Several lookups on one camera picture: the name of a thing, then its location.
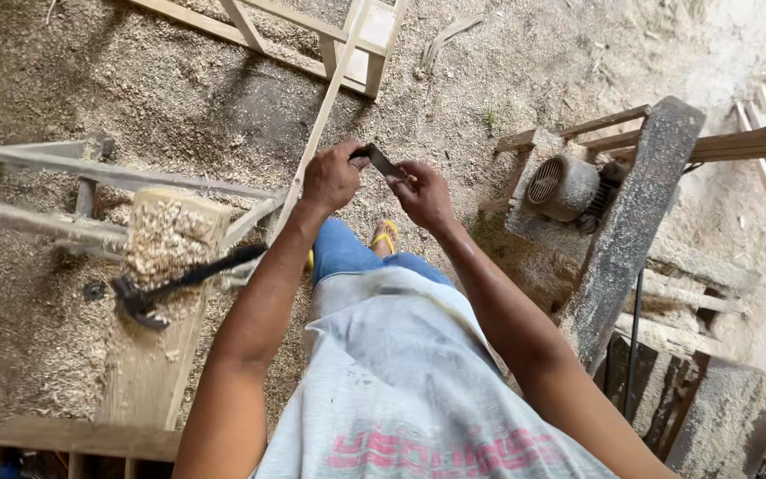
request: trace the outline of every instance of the t-shirt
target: t-shirt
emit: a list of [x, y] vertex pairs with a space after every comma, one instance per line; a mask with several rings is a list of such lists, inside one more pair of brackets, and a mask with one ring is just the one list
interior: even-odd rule
[[468, 300], [402, 267], [321, 280], [251, 476], [614, 477], [505, 384]]

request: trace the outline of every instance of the dirt floor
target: dirt floor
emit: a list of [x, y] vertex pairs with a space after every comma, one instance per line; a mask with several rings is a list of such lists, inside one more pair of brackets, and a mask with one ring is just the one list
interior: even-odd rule
[[[186, 0], [220, 20], [217, 0]], [[340, 25], [347, 0], [282, 0]], [[169, 23], [125, 0], [0, 0], [0, 142], [71, 140], [104, 130], [113, 161], [143, 169], [282, 188], [300, 160], [326, 83], [199, 31]], [[435, 75], [420, 52], [451, 21], [484, 12], [484, 22], [444, 47]], [[254, 17], [266, 38], [316, 54], [314, 38]], [[730, 108], [766, 82], [766, 2], [414, 0], [378, 104], [342, 92], [322, 145], [346, 135], [374, 141], [393, 160], [441, 170], [460, 218], [483, 239], [500, 222], [477, 205], [503, 191], [516, 155], [494, 156], [499, 136], [522, 127], [569, 126], [666, 94], [708, 114], [706, 133], [736, 130]], [[42, 212], [72, 212], [77, 182], [54, 173], [0, 179], [0, 200]], [[240, 214], [249, 203], [216, 196]], [[124, 224], [130, 197], [101, 188], [97, 216]], [[373, 170], [338, 216], [360, 238], [380, 218], [399, 224], [400, 248], [453, 274], [425, 231], [410, 223]], [[682, 179], [659, 234], [724, 261], [758, 270], [742, 318], [720, 339], [742, 361], [766, 370], [766, 197], [755, 162], [707, 165]], [[494, 257], [527, 256], [528, 245], [494, 245]], [[528, 257], [511, 270], [541, 304], [562, 300], [574, 265]], [[118, 266], [72, 258], [48, 241], [0, 231], [0, 422], [12, 414], [91, 418], [102, 396], [111, 292], [82, 287]], [[535, 282], [558, 275], [547, 283]], [[301, 285], [291, 327], [266, 380], [269, 424], [301, 379], [301, 331], [311, 285]], [[207, 319], [182, 406], [184, 424], [203, 359], [232, 300], [219, 293]]]

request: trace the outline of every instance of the hammer head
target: hammer head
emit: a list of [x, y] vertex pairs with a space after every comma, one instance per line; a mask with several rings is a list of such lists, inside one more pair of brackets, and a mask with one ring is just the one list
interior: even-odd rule
[[136, 323], [151, 329], [162, 330], [170, 321], [156, 315], [154, 304], [138, 289], [129, 278], [112, 279], [112, 290], [117, 295], [117, 310]]

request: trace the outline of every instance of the hand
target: hand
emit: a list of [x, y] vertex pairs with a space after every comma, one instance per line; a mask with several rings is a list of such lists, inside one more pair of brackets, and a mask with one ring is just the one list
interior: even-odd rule
[[329, 216], [344, 208], [359, 189], [359, 172], [368, 158], [354, 158], [351, 153], [363, 146], [356, 140], [347, 140], [319, 151], [306, 167], [303, 180], [303, 202]]
[[448, 182], [428, 165], [417, 161], [404, 161], [397, 165], [411, 181], [387, 177], [386, 183], [401, 202], [401, 207], [413, 223], [436, 235], [457, 223], [451, 209]]

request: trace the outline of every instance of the blue jeans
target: blue jeans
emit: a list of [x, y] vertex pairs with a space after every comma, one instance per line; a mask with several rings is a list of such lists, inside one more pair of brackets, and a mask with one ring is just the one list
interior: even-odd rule
[[313, 287], [317, 286], [318, 281], [334, 273], [368, 271], [386, 266], [406, 267], [440, 285], [453, 287], [451, 279], [442, 271], [414, 254], [396, 253], [383, 259], [378, 258], [356, 239], [356, 235], [345, 222], [335, 218], [328, 218], [318, 231], [318, 238], [313, 246], [313, 257]]

